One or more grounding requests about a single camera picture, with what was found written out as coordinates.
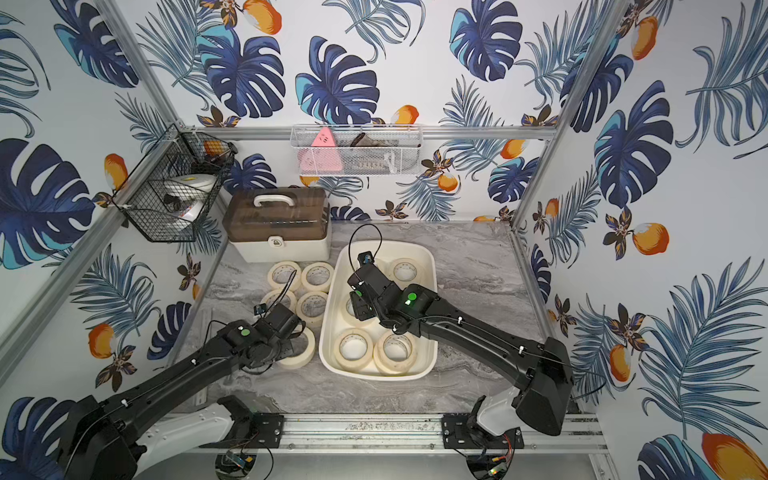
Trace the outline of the white plastic storage tray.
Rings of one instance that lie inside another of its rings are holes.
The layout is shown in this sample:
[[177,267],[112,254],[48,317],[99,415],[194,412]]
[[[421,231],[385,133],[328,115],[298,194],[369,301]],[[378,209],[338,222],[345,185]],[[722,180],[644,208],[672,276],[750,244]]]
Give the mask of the white plastic storage tray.
[[435,259],[425,247],[402,241],[353,241],[339,254],[327,298],[319,355],[331,372],[354,379],[401,382],[432,371],[438,343],[408,333],[395,317],[421,295],[435,292]]

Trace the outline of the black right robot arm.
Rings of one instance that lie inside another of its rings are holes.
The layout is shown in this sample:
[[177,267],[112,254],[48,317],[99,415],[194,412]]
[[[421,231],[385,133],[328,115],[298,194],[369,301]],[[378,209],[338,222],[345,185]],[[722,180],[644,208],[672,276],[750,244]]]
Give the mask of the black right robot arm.
[[422,285],[400,288],[372,263],[358,268],[347,283],[358,318],[371,313],[394,334],[448,345],[510,383],[479,399],[470,414],[473,429],[494,437],[524,426],[549,436],[561,434],[573,388],[573,369],[561,341],[509,334]]

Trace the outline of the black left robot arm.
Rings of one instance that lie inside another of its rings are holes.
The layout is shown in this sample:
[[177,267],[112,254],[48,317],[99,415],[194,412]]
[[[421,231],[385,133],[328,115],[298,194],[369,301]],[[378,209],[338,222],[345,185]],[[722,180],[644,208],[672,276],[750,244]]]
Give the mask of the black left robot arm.
[[176,420],[166,415],[243,368],[269,367],[306,324],[282,304],[262,318],[224,325],[204,345],[154,377],[105,400],[88,395],[60,426],[57,463],[66,479],[131,479],[198,445],[249,441],[251,414],[225,400]]

